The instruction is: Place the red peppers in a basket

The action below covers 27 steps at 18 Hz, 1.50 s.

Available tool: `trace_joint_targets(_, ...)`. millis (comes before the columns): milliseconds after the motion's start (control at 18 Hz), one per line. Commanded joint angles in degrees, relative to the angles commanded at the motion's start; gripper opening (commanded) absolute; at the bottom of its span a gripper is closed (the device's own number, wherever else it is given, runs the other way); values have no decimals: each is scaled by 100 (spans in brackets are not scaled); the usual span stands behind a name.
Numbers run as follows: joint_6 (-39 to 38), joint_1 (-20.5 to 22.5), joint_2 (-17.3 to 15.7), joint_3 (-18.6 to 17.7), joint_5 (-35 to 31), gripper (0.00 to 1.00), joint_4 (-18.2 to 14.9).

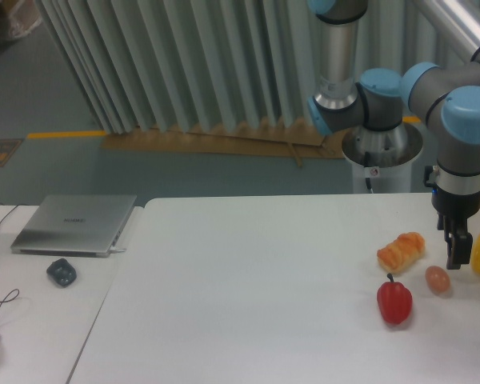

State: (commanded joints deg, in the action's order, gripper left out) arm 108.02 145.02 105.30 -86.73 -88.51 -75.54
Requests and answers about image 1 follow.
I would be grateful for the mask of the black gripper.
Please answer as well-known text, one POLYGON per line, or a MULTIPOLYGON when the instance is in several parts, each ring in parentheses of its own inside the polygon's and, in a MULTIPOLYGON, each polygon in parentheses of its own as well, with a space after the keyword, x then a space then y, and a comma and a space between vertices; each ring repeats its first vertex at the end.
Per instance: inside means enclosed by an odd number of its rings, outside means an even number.
POLYGON ((438 230, 447 244, 448 270, 459 270, 470 263, 473 237, 467 220, 480 209, 480 173, 451 173, 440 165, 426 166, 423 184, 432 189, 432 205, 438 214, 438 230))

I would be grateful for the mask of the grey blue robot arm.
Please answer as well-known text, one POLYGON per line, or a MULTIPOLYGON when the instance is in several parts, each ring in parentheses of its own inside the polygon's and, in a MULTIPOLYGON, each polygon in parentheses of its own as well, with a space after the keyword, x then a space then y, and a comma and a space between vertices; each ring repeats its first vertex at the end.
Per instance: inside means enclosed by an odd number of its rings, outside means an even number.
POLYGON ((463 65, 451 70, 422 62, 404 74, 372 69, 353 77, 358 22, 365 1, 311 1, 322 24, 320 83, 308 99, 317 131, 346 128, 378 141, 401 138, 390 152, 402 156, 410 136, 402 129, 409 110, 438 140, 437 162, 423 182, 432 190, 438 229, 447 244, 447 268, 469 263, 473 238, 468 219, 480 209, 480 9, 469 1, 418 1, 416 7, 452 45, 463 65))

